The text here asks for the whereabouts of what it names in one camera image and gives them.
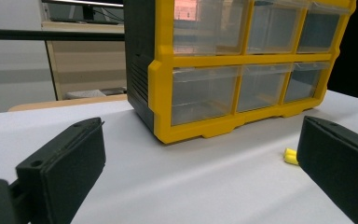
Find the yellow frame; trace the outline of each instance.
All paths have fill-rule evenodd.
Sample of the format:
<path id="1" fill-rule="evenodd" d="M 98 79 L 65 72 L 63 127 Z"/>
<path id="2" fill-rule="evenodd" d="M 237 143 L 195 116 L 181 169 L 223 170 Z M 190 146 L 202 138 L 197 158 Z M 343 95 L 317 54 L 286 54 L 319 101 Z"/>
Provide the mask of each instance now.
<path id="1" fill-rule="evenodd" d="M 249 1 L 248 10 L 252 11 L 254 0 Z M 329 53 L 296 54 L 296 50 L 290 54 L 275 55 L 245 55 L 246 42 L 248 36 L 244 38 L 245 44 L 242 46 L 240 55 L 228 56 L 175 56 L 173 54 L 173 11 L 174 0 L 156 0 L 156 31 L 155 31 L 155 60 L 148 66 L 148 106 L 154 112 L 154 134 L 163 143 L 185 140 L 188 138 L 203 136 L 213 137 L 223 133 L 230 133 L 236 127 L 245 123 L 269 117 L 290 117 L 297 115 L 305 109 L 319 105 L 327 90 L 327 81 L 333 69 L 334 62 L 339 54 L 339 44 L 344 35 L 350 15 L 356 8 L 355 0 L 317 0 L 318 3 L 345 7 L 350 10 L 348 15 L 341 16 L 337 32 Z M 301 27 L 307 10 L 303 9 L 300 18 L 300 27 L 296 34 L 296 43 L 300 38 Z M 249 34 L 250 17 L 246 24 L 245 33 Z M 321 78 L 315 90 L 313 98 L 300 100 L 292 103 L 283 104 L 281 94 L 277 105 L 260 108 L 247 112 L 236 112 L 239 99 L 239 88 L 241 77 L 237 77 L 236 90 L 234 91 L 234 106 L 229 115 L 190 122 L 186 124 L 171 125 L 172 115 L 172 70 L 174 67 L 206 67 L 222 65 L 242 65 L 250 63 L 294 63 L 294 62 L 330 62 L 330 67 L 321 73 Z M 283 84 L 286 90 L 289 76 Z"/>

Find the plastic drawer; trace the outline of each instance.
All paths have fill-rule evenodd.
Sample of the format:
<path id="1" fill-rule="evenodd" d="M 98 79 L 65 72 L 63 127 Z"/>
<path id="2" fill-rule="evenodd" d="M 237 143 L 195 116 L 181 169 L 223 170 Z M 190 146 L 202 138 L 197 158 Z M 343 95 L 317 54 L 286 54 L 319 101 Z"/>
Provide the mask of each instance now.
<path id="1" fill-rule="evenodd" d="M 349 13 L 349 10 L 344 7 L 313 2 L 303 25 L 297 52 L 330 51 L 339 19 L 342 15 Z"/>
<path id="2" fill-rule="evenodd" d="M 239 69 L 239 66 L 230 66 L 175 70 L 172 125 L 228 114 Z"/>
<path id="3" fill-rule="evenodd" d="M 246 65 L 241 80 L 238 112 L 276 105 L 284 77 L 292 71 L 290 63 Z"/>
<path id="4" fill-rule="evenodd" d="M 329 67 L 330 63 L 295 63 L 284 101 L 288 103 L 313 97 L 321 72 Z"/>
<path id="5" fill-rule="evenodd" d="M 241 21 L 248 0 L 175 0 L 175 55 L 239 54 Z"/>
<path id="6" fill-rule="evenodd" d="M 246 52 L 292 52 L 301 13 L 307 6 L 307 1 L 255 0 Z"/>

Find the yellow storage organizer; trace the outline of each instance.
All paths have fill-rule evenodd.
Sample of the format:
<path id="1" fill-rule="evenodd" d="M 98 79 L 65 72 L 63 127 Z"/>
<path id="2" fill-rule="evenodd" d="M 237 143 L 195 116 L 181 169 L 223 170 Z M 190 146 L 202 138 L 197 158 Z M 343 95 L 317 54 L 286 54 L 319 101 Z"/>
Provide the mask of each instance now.
<path id="1" fill-rule="evenodd" d="M 355 0 L 126 0 L 129 101 L 164 143 L 319 105 Z"/>

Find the white tabletop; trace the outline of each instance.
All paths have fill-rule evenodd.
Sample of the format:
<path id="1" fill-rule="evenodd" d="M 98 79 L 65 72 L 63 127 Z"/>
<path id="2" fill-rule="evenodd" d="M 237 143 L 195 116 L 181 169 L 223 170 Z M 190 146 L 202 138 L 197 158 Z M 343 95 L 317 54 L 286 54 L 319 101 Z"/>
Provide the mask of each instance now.
<path id="1" fill-rule="evenodd" d="M 0 114 L 0 178 L 69 125 L 101 117 L 106 166 L 73 223 L 351 223 L 300 167 L 302 119 L 329 119 L 358 133 L 358 99 L 329 91 L 301 115 L 232 133 L 163 145 L 128 102 Z"/>

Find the yellow foam earplug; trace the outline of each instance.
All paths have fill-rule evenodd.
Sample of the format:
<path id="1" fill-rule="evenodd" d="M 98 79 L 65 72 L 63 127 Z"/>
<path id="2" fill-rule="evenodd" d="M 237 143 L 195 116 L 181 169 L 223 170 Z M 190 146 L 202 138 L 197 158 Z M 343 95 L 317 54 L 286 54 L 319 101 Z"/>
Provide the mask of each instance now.
<path id="1" fill-rule="evenodd" d="M 297 152 L 289 147 L 286 148 L 283 154 L 283 159 L 287 163 L 298 165 Z"/>

